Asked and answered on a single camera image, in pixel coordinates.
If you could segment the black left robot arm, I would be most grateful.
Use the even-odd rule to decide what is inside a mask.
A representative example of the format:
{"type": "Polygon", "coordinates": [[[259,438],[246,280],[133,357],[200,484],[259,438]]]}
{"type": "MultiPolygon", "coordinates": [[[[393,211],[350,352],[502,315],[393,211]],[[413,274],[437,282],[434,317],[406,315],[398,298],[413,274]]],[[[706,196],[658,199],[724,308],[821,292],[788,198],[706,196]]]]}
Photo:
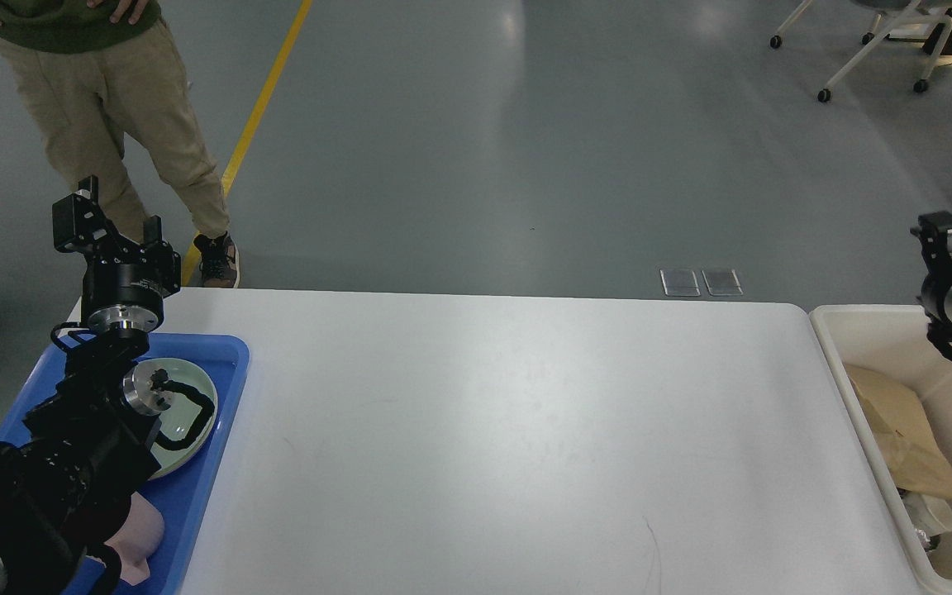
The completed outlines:
{"type": "Polygon", "coordinates": [[[54,245],[86,261],[80,321],[50,339],[65,354],[55,393],[24,416],[25,445],[0,441],[0,594],[60,594],[83,559],[103,564],[91,593],[120,582],[120,530],[159,470],[152,448],[190,447],[214,418],[211,397],[142,360],[181,288],[181,257],[149,217],[129,240],[103,213],[98,178],[52,208],[54,245]]]}

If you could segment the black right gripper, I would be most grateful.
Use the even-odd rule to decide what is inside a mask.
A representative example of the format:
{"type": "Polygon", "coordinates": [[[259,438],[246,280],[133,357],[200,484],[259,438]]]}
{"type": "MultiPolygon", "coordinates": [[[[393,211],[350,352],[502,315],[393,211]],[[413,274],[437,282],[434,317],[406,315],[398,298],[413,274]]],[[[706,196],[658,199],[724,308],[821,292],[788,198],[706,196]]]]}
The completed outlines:
{"type": "Polygon", "coordinates": [[[952,325],[952,213],[919,215],[911,234],[921,245],[928,269],[921,285],[921,305],[937,321],[952,325]]]}

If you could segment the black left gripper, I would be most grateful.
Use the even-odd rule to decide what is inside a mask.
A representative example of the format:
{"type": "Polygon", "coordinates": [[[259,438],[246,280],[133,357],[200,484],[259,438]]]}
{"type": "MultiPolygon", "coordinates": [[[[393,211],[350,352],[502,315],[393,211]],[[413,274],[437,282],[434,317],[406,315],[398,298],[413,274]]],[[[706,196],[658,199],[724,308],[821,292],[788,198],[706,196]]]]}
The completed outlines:
{"type": "Polygon", "coordinates": [[[80,254],[82,322],[91,331],[154,331],[164,320],[164,300],[182,287],[182,257],[163,237],[162,219],[143,223],[142,245],[129,240],[99,203],[99,180],[91,174],[76,191],[50,208],[57,252],[80,254]]]}

